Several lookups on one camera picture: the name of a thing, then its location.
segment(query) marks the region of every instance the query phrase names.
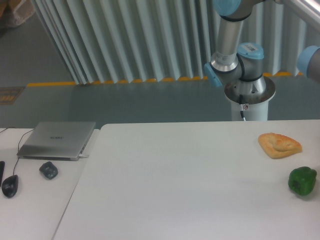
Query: computer mouse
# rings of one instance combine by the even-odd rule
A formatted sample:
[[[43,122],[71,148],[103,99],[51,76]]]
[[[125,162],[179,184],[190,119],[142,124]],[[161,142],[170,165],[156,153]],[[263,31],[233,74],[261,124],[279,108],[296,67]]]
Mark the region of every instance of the computer mouse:
[[[12,175],[6,178],[2,183],[2,192],[7,198],[12,198],[18,190],[19,178],[18,175]]]
[[[42,164],[39,171],[49,180],[53,179],[58,174],[57,167],[50,161]]]

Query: bread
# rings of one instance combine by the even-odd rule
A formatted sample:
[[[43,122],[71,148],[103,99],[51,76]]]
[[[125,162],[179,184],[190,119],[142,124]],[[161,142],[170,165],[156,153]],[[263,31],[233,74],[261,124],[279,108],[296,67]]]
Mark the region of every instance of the bread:
[[[302,146],[296,140],[276,133],[265,133],[259,136],[259,144],[272,159],[282,159],[302,152]]]

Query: floor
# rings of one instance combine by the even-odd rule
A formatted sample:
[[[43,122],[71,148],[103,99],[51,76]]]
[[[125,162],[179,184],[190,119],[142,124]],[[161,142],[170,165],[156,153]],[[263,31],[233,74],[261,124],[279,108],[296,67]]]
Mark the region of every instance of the floor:
[[[320,119],[320,84],[304,76],[272,77],[269,120]],[[36,15],[0,31],[0,87],[72,81]],[[230,121],[222,88],[207,80],[130,84],[27,86],[0,105],[0,128],[34,128],[40,121],[110,123]]]

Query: corrugated metal panel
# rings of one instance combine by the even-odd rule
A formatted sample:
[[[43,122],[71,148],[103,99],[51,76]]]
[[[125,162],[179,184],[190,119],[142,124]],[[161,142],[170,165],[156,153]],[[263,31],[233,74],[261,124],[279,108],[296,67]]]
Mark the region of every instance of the corrugated metal panel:
[[[204,77],[220,16],[212,0],[32,0],[74,81]],[[301,51],[320,36],[283,5],[256,5],[242,42],[265,51],[264,72],[297,74]]]

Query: laptop lid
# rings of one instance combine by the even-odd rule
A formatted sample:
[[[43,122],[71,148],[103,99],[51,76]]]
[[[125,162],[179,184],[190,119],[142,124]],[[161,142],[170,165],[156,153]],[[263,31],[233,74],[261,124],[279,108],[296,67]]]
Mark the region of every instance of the laptop lid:
[[[17,156],[24,159],[78,160],[95,122],[40,122]]]

